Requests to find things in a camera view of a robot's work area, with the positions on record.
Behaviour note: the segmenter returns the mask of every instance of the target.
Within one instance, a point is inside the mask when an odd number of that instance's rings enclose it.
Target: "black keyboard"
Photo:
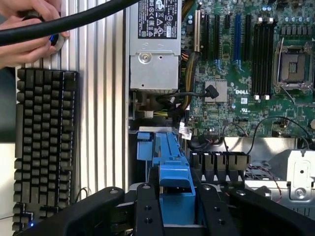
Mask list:
[[[70,204],[79,74],[18,70],[12,230],[32,227]]]

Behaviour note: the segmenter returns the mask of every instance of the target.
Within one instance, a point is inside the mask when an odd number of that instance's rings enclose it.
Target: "black tube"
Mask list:
[[[84,12],[41,24],[0,30],[0,46],[25,42],[72,30],[113,15],[139,0],[110,0]]]

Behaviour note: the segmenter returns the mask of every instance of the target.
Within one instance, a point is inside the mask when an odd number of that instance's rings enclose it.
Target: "cable connector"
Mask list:
[[[206,97],[211,97],[212,99],[215,99],[219,96],[219,92],[213,85],[209,85],[206,87]]]

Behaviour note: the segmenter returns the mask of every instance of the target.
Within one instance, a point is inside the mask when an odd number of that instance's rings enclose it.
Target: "screw hole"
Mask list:
[[[221,219],[218,220],[218,223],[219,223],[220,225],[225,225],[225,221],[224,221],[224,220],[221,220]]]
[[[146,223],[146,224],[151,224],[153,222],[153,219],[152,218],[146,218],[145,220],[144,220],[144,223]]]

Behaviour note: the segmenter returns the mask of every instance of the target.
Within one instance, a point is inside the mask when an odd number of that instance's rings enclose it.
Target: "barcode label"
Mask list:
[[[172,37],[172,27],[171,26],[166,27],[166,37],[167,38]]]

